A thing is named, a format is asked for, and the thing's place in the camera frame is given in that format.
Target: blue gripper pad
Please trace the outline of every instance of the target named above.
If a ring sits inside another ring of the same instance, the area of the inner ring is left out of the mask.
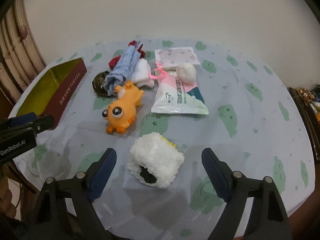
[[[21,116],[14,117],[11,121],[11,127],[24,125],[28,122],[32,122],[33,120],[37,119],[37,115],[34,112],[29,114],[24,114]]]
[[[87,170],[87,188],[90,189],[88,199],[93,202],[99,198],[116,166],[117,153],[114,149],[108,148],[100,160],[92,163]]]
[[[228,202],[232,188],[231,169],[219,161],[211,148],[202,151],[201,160],[218,197]]]

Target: curtain fold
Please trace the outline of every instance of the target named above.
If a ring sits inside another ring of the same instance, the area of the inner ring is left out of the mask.
[[[31,38],[23,0],[16,0],[0,23],[0,87],[15,103],[44,64]]]
[[[14,51],[17,54],[18,59],[20,60],[20,63],[24,69],[24,71],[27,73],[30,80],[34,80],[35,77],[38,75],[37,71],[33,67],[28,54],[23,47],[22,41],[20,39],[20,35],[18,33],[13,8],[11,7],[7,14],[5,15],[5,22],[7,24],[7,30],[8,34],[13,46]]]
[[[0,24],[0,48],[2,50],[2,53],[3,53],[3,57],[4,57],[4,60],[5,62],[7,63],[7,66],[12,74],[12,76],[14,77],[14,79],[16,80],[16,82],[18,83],[18,85],[20,86],[20,88],[24,91],[26,90],[26,88],[28,87],[27,84],[24,82],[22,76],[19,74],[19,72],[17,71],[16,67],[14,66],[13,64],[13,61],[10,57],[10,53],[9,51],[7,50],[7,46],[4,42],[4,37],[3,37],[3,34],[2,34],[2,26]]]
[[[35,45],[33,44],[30,30],[28,30],[27,19],[24,10],[23,0],[16,0],[13,5],[14,15],[16,18],[16,23],[20,35],[20,39],[22,40],[22,44],[33,63],[36,71],[40,73],[44,69],[44,64],[42,63],[40,56],[36,50]]]

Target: packaged item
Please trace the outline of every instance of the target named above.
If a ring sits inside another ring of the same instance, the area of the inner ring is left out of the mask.
[[[196,82],[183,83],[175,71],[160,71],[156,101],[152,113],[162,114],[209,114]]]
[[[155,56],[156,63],[160,63],[164,70],[175,70],[180,63],[200,65],[192,47],[156,49]]]

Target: orange squeeze toy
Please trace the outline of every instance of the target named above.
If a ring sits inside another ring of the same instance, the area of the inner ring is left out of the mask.
[[[118,93],[118,99],[102,112],[102,117],[109,121],[107,133],[112,133],[114,129],[117,133],[125,133],[136,119],[136,107],[141,106],[144,91],[132,81],[127,81],[123,87],[116,86],[115,92]]]

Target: light blue tablecloth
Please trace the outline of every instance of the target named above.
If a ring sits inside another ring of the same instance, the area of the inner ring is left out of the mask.
[[[202,166],[201,152],[206,147],[211,147],[232,170],[249,178],[273,177],[287,211],[312,193],[315,170],[306,129],[286,88],[265,62],[228,49],[225,44],[141,38],[151,67],[155,63],[154,49],[194,48],[201,62],[196,66],[197,84],[209,115],[151,115],[155,87],[146,90],[137,121],[126,134],[106,134],[101,113],[111,99],[96,97],[91,82],[108,69],[109,60],[119,55],[128,41],[98,42],[79,49],[47,67],[83,57],[88,73],[58,127],[39,134],[38,146],[15,158],[30,182],[41,189],[49,176],[71,178],[113,147],[118,156],[116,167],[93,206],[105,228],[136,240],[208,238],[225,203],[217,197]],[[163,190],[140,184],[126,168],[135,139],[152,131],[175,143],[185,155],[175,181]],[[244,233],[251,205],[252,200],[248,200],[236,236]],[[68,203],[68,207],[72,211],[72,205]]]

